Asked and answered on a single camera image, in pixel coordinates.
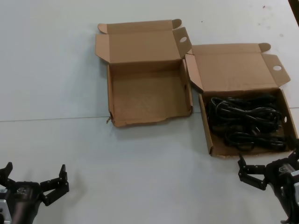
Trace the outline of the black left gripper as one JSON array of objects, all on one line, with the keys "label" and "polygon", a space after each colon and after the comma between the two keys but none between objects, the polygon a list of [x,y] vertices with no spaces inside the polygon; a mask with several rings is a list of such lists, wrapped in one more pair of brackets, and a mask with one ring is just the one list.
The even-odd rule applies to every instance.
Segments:
[{"label": "black left gripper", "polygon": [[65,164],[59,177],[41,182],[15,182],[9,178],[13,170],[9,162],[0,170],[0,185],[7,188],[9,224],[31,224],[37,216],[41,203],[49,206],[69,192]]}]

